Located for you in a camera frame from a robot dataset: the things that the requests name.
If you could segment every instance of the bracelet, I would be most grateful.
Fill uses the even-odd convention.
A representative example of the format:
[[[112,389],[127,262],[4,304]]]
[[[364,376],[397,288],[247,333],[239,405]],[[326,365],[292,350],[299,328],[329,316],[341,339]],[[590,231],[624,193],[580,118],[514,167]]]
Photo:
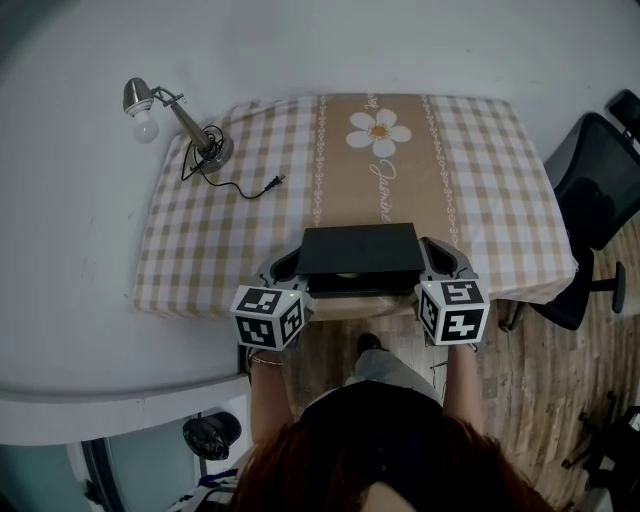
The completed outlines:
[[[268,366],[282,366],[283,364],[282,361],[266,361],[265,359],[260,359],[258,356],[251,356],[249,360],[252,363],[266,364]]]

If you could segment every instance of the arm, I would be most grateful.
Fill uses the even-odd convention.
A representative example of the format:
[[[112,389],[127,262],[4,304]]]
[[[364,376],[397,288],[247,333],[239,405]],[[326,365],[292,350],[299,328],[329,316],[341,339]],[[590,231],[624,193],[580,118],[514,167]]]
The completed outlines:
[[[263,351],[257,357],[281,361],[278,352]],[[254,444],[269,440],[292,422],[282,368],[254,362],[251,371],[251,435]]]
[[[476,355],[468,345],[449,347],[444,415],[467,421],[478,433],[484,433],[482,382]]]

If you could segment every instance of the pants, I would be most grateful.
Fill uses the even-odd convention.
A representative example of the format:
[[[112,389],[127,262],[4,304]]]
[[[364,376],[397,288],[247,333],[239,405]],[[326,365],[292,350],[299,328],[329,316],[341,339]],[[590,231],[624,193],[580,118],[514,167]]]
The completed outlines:
[[[385,350],[365,350],[356,363],[355,375],[345,385],[365,380],[413,389],[442,405],[442,398],[422,375]]]

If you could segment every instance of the power cord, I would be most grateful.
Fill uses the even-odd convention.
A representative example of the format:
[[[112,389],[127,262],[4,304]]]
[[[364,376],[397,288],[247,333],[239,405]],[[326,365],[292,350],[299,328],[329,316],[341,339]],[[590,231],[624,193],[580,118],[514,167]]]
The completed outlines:
[[[211,128],[215,128],[216,130],[218,130],[218,132],[220,133],[219,139],[216,137],[215,133],[212,133],[211,131],[207,131],[207,130],[210,130]],[[277,187],[278,185],[281,185],[282,180],[286,178],[286,176],[276,176],[269,182],[269,184],[266,187],[264,187],[264,189],[261,192],[258,192],[257,194],[254,194],[254,195],[245,194],[240,188],[240,186],[237,183],[234,183],[232,181],[226,181],[224,183],[213,183],[211,180],[209,180],[209,178],[207,178],[206,174],[203,171],[203,168],[208,162],[216,158],[220,154],[220,151],[222,151],[222,145],[224,144],[224,135],[220,128],[212,124],[205,126],[204,132],[209,136],[209,138],[212,141],[211,147],[209,148],[209,152],[206,155],[202,156],[200,160],[198,160],[196,147],[194,146],[193,141],[189,141],[187,149],[184,152],[184,160],[182,161],[182,175],[180,178],[182,181],[187,181],[191,176],[199,172],[202,175],[202,177],[206,180],[206,182],[213,187],[226,187],[227,185],[232,185],[236,187],[236,189],[238,189],[238,193],[245,199],[258,199],[265,192],[271,190],[274,187]],[[190,167],[191,172],[187,176],[185,176],[184,171],[187,168],[187,158],[189,157],[190,150],[193,152],[193,161],[196,162],[196,165],[195,167]]]

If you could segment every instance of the table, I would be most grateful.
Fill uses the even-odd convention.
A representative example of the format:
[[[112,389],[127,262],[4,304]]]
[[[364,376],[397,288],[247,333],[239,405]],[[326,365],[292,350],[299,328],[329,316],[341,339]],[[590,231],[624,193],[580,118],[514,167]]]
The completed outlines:
[[[224,317],[238,284],[306,227],[413,222],[462,250],[492,299],[552,300],[575,263],[552,187],[524,127],[499,100],[328,95],[254,101],[213,120],[235,143],[211,179],[182,182],[176,137],[152,201],[134,306],[165,316]],[[315,318],[408,311],[406,299],[319,301]]]

